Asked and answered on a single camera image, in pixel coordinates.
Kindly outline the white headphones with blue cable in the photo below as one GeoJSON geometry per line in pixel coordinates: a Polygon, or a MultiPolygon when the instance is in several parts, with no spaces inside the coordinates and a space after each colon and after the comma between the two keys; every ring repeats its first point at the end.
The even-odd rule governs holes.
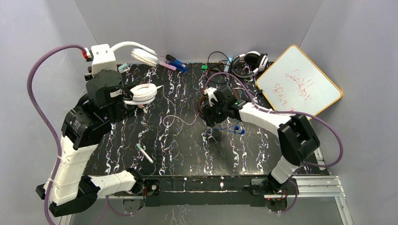
{"type": "Polygon", "coordinates": [[[244,135],[245,134],[245,129],[241,126],[238,126],[239,122],[237,122],[235,125],[229,126],[229,127],[222,127],[221,125],[217,125],[216,128],[214,127],[209,127],[205,121],[202,121],[202,125],[214,130],[214,131],[225,131],[225,132],[229,132],[229,133],[233,133],[233,134],[237,134],[237,135],[244,135]]]}

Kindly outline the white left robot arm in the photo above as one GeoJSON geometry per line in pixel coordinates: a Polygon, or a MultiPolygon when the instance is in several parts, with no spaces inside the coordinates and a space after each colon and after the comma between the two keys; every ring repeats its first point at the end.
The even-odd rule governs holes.
{"type": "Polygon", "coordinates": [[[80,213],[97,199],[118,192],[142,194],[144,178],[134,168],[105,175],[85,175],[86,165],[103,136],[128,115],[123,102],[121,73],[102,70],[86,83],[87,93],[65,116],[61,131],[61,155],[54,178],[37,186],[41,199],[49,201],[55,217],[80,213]]]}

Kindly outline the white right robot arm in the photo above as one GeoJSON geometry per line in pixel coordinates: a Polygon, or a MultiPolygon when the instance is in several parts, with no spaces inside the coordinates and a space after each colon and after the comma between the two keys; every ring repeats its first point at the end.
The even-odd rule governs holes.
{"type": "Polygon", "coordinates": [[[284,184],[320,146],[319,138],[305,115],[267,112],[264,107],[237,99],[226,86],[207,88],[203,96],[201,111],[207,126],[214,127],[227,118],[236,119],[259,126],[279,139],[282,156],[268,175],[269,184],[284,184]]]}

